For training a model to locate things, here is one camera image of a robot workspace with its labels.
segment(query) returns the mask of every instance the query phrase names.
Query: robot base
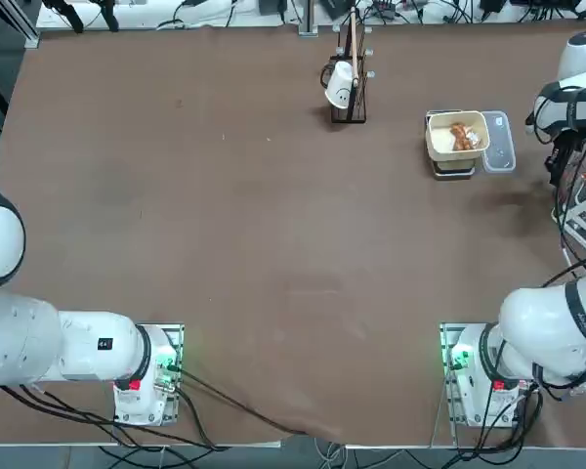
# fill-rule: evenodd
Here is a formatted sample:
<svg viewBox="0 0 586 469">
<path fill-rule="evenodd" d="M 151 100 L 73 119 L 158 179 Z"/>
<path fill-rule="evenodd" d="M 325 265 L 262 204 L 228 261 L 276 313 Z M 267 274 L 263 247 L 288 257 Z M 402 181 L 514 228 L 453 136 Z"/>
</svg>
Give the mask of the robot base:
<svg viewBox="0 0 586 469">
<path fill-rule="evenodd" d="M 171 425 L 178 419 L 179 373 L 166 365 L 182 367 L 185 327 L 182 324 L 141 324 L 151 342 L 146 376 L 129 389 L 113 386 L 115 419 L 133 425 Z"/>
<path fill-rule="evenodd" d="M 440 347 L 449 415 L 453 422 L 452 433 L 455 423 L 482 426 L 491 384 L 481 364 L 480 353 L 481 337 L 486 326 L 484 323 L 443 323 L 440 326 Z M 495 380 L 484 426 L 490 426 L 503 407 L 518 398 L 519 391 L 519 386 L 509 386 L 507 382 Z M 512 427 L 515 424 L 516 408 L 516 404 L 511 405 L 495 422 L 495 427 Z"/>
</svg>

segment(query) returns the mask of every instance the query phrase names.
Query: white cup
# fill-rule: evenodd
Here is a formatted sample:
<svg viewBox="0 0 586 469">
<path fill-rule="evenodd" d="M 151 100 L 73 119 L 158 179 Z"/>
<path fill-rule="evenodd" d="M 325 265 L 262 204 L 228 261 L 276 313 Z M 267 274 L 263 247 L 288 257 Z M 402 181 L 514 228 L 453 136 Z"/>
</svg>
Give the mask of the white cup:
<svg viewBox="0 0 586 469">
<path fill-rule="evenodd" d="M 328 86 L 325 88 L 325 97 L 330 104 L 338 109 L 347 109 L 350 103 L 353 81 L 352 64 L 345 61 L 337 62 L 334 65 L 334 71 L 332 71 Z"/>
</svg>

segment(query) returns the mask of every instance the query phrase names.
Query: electronic device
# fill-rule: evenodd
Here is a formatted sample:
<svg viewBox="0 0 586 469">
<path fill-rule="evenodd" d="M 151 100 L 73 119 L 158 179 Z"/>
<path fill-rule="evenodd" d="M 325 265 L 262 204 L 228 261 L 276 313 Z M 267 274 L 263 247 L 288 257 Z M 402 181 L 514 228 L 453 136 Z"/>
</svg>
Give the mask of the electronic device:
<svg viewBox="0 0 586 469">
<path fill-rule="evenodd" d="M 500 13 L 506 5 L 506 0 L 480 0 L 480 8 L 484 14 Z"/>
<path fill-rule="evenodd" d="M 373 0 L 372 12 L 385 21 L 392 21 L 395 19 L 396 6 L 391 0 Z"/>
<path fill-rule="evenodd" d="M 580 0 L 510 0 L 511 5 L 529 8 L 557 8 L 574 11 Z"/>
</svg>

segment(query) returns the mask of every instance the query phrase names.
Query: mug rack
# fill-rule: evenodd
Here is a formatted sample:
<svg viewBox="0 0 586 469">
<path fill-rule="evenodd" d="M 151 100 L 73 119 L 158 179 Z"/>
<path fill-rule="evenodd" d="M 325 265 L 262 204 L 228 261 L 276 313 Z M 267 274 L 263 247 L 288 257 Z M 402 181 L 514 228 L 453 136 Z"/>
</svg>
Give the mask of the mug rack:
<svg viewBox="0 0 586 469">
<path fill-rule="evenodd" d="M 334 66 L 337 62 L 351 61 L 354 80 L 352 81 L 352 88 L 350 89 L 348 107 L 341 109 L 330 105 L 330 117 L 335 124 L 364 124 L 367 120 L 367 79 L 374 76 L 372 71 L 367 71 L 365 68 L 366 57 L 373 55 L 372 50 L 364 49 L 364 36 L 366 32 L 371 31 L 371 28 L 362 24 L 358 10 L 354 7 L 352 7 L 349 18 L 350 21 L 347 26 L 348 33 L 344 44 L 341 43 L 340 26 L 334 27 L 335 32 L 338 32 L 336 55 L 331 56 L 330 61 L 323 68 L 323 72 L 321 73 L 321 84 L 324 87 L 326 86 L 327 80 L 324 81 L 324 75 L 328 71 L 331 72 L 334 70 Z M 359 38 L 356 36 L 356 24 L 358 22 L 360 22 L 361 25 Z"/>
</svg>

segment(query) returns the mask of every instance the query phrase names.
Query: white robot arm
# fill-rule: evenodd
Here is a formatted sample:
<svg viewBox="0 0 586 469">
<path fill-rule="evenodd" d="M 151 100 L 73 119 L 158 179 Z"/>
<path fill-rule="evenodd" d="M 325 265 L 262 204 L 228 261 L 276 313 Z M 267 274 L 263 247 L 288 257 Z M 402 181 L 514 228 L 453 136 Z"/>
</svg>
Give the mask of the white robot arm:
<svg viewBox="0 0 586 469">
<path fill-rule="evenodd" d="M 0 286 L 21 265 L 25 230 L 0 194 Z M 57 311 L 0 289 L 0 386 L 40 381 L 113 381 L 115 414 L 134 425 L 171 423 L 178 351 L 156 325 L 109 312 Z"/>
<path fill-rule="evenodd" d="M 542 143 L 554 144 L 545 162 L 554 185 L 572 152 L 586 142 L 586 32 L 568 40 L 558 79 L 542 89 L 525 122 Z M 549 136 L 547 142 L 541 133 Z M 512 292 L 502 304 L 499 322 L 466 326 L 447 361 L 467 423 L 474 426 L 482 425 L 493 383 L 484 422 L 488 425 L 488 418 L 494 420 L 502 410 L 508 413 L 497 419 L 499 425 L 512 425 L 515 408 L 506 404 L 518 398 L 522 381 L 566 390 L 567 395 L 586 391 L 586 277 Z"/>
</svg>

